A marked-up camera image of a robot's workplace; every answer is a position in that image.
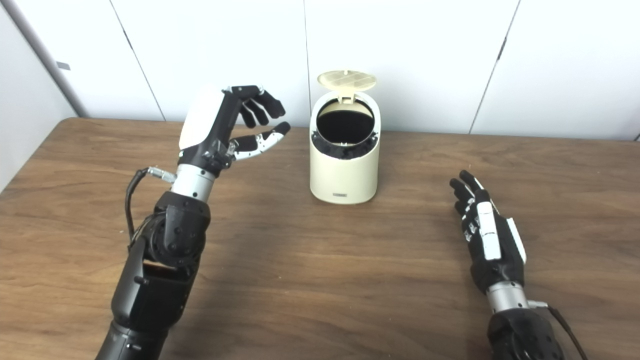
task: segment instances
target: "open lid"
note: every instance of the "open lid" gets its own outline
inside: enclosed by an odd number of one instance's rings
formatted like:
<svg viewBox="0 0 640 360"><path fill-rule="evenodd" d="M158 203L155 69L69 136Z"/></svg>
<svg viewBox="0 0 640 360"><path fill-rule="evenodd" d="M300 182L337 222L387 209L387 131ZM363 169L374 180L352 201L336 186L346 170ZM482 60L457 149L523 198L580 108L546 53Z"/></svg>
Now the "open lid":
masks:
<svg viewBox="0 0 640 360"><path fill-rule="evenodd" d="M333 70L318 75L318 83L329 90L337 91L341 104L353 104L354 92L374 87L376 77L360 71Z"/></svg>

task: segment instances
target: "cable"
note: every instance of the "cable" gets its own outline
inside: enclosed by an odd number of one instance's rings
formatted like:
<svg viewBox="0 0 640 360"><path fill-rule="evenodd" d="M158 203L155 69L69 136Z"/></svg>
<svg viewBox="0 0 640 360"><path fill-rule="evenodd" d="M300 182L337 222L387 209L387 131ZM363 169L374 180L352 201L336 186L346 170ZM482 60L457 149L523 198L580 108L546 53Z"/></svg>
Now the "cable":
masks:
<svg viewBox="0 0 640 360"><path fill-rule="evenodd" d="M140 232L142 232L142 229L144 229L144 227L151 221L151 219L153 219L155 215L156 215L155 213L150 214L144 220L142 220L140 225L138 225L138 228L136 229L135 233L131 237L129 241L129 246L133 246L134 241L138 239L138 236L140 235Z"/></svg>
<svg viewBox="0 0 640 360"><path fill-rule="evenodd" d="M547 309L549 310L551 315L553 315L554 318L556 318L556 320L560 323L560 326L562 326L564 331L566 331L566 333L569 335L569 337L571 338L571 341L573 341L573 344L578 349L578 352L580 353L580 357L582 358L582 360L589 360L587 359L587 354L584 353L582 346L580 346L578 339L575 337L575 335L573 335L573 331L571 331L571 327L566 322L566 320L562 317L562 315L560 315L560 311L558 311L556 308L551 306L547 306Z"/></svg>
<svg viewBox="0 0 640 360"><path fill-rule="evenodd" d="M131 179L131 182L127 186L127 195L124 198L124 214L127 218L127 228L129 229L129 241L133 241L134 227L133 217L131 216L131 195L136 191L136 186L140 183L143 177L147 174L149 168L143 168L136 171L135 175Z"/></svg>

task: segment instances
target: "robotic hand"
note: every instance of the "robotic hand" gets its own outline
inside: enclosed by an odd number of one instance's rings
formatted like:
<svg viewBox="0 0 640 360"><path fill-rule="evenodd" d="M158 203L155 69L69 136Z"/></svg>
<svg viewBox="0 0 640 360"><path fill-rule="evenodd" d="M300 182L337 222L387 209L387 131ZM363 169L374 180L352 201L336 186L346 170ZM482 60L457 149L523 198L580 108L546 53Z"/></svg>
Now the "robotic hand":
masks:
<svg viewBox="0 0 640 360"><path fill-rule="evenodd" d="M230 139L238 114L248 127L255 117L269 122L285 114L280 101L258 86L234 86L222 92L205 87L189 109L180 134L177 174L149 167L137 171L127 188L125 214L129 257L111 301L113 321L97 360L156 360L168 330L182 316L195 280L205 232L211 221L207 199L220 172L235 160L259 155L291 128ZM172 184L134 231L131 194L145 174Z"/></svg>
<svg viewBox="0 0 640 360"><path fill-rule="evenodd" d="M458 198L462 231L472 259L471 276L486 294L493 316L488 337L494 360L564 359L551 324L535 312L547 307L571 336L580 355L586 355L559 312L544 302L530 301L524 293L527 255L512 218L498 212L489 193L466 170L449 183Z"/></svg>

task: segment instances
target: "vertical seam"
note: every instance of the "vertical seam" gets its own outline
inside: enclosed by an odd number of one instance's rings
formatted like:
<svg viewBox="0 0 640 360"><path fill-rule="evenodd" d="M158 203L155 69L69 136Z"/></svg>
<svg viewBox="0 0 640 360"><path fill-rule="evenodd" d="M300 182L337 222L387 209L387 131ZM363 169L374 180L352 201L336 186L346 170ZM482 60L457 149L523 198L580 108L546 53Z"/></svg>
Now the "vertical seam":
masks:
<svg viewBox="0 0 640 360"><path fill-rule="evenodd" d="M305 15L305 52L307 54L307 90L309 94L309 117L311 117L311 112L313 111L313 107L311 106L311 71L309 70L309 39L307 33L307 2L306 0L302 0L302 8Z"/></svg>
<svg viewBox="0 0 640 360"><path fill-rule="evenodd" d="M502 45L500 47L500 52L498 56L496 56L495 63L493 63L493 68L491 69L491 74L489 75L489 80L486 82L486 86L484 87L484 92L482 93L482 97L480 98L480 103L476 109L476 114L474 115L474 120L471 122L471 127L469 128L468 134L470 134L474 130L474 125L476 124L476 120L478 118L478 114L480 113L480 108L482 107L482 103L484 102L484 97L486 96L486 91L489 89L489 85L491 84L491 79L493 77L493 72L495 71L495 67L498 65L498 61L500 61L500 57L504 48L506 47L507 37L509 36L509 32L511 31L511 25L513 25L513 20L516 18L516 14L518 13L518 8L520 7L520 1L518 0L518 4L516 5L515 10L513 10L513 16L511 17L511 22L509 23L509 27L507 28L507 33L504 35L504 40L502 41Z"/></svg>
<svg viewBox="0 0 640 360"><path fill-rule="evenodd" d="M147 83L147 87L149 87L149 91L151 92L151 96L154 98L154 101L156 102L156 106L158 107L158 111L160 111L160 116L162 116L162 119L164 121L166 121L166 117L164 117L164 113L162 111L162 108L160 107L160 104L158 103L158 99L156 98L156 94L154 93L154 89L151 88L151 84L149 83L149 79L147 79L147 75L145 74L145 70L142 68L142 65L140 64L140 59L138 59L138 55L136 54L136 51L133 49L133 45L131 45L131 41L129 40L129 36L127 35L126 30L124 29L124 26L122 26L122 21L120 20L120 16L118 16L118 12L116 11L115 6L113 6L113 1L109 0L109 4L111 4L111 8L113 9L113 13L116 14L116 19L118 19L118 23L120 24L120 28L122 29L122 33L124 34L124 37L127 39L127 43L129 44L129 48L131 48L131 52L133 53L133 57L136 59L136 62L138 63L138 67L140 68L140 72L142 72L142 76L145 78L145 82Z"/></svg>

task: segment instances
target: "white wall panel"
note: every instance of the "white wall panel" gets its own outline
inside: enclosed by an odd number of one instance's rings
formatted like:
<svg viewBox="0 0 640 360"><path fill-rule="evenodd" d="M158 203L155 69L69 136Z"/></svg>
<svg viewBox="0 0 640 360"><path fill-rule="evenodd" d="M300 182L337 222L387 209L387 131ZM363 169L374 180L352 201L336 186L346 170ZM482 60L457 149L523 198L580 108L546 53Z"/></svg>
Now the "white wall panel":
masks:
<svg viewBox="0 0 640 360"><path fill-rule="evenodd" d="M522 0L475 134L633 140L640 2Z"/></svg>
<svg viewBox="0 0 640 360"><path fill-rule="evenodd" d="M109 0L5 0L17 6L86 116L163 120Z"/></svg>
<svg viewBox="0 0 640 360"><path fill-rule="evenodd" d="M311 101L327 70L378 78L384 129L466 133L517 0L307 0Z"/></svg>
<svg viewBox="0 0 640 360"><path fill-rule="evenodd" d="M183 121L204 83L262 83L292 125L310 116L302 0L114 0L167 120Z"/></svg>
<svg viewBox="0 0 640 360"><path fill-rule="evenodd" d="M0 192L71 105L0 6Z"/></svg>

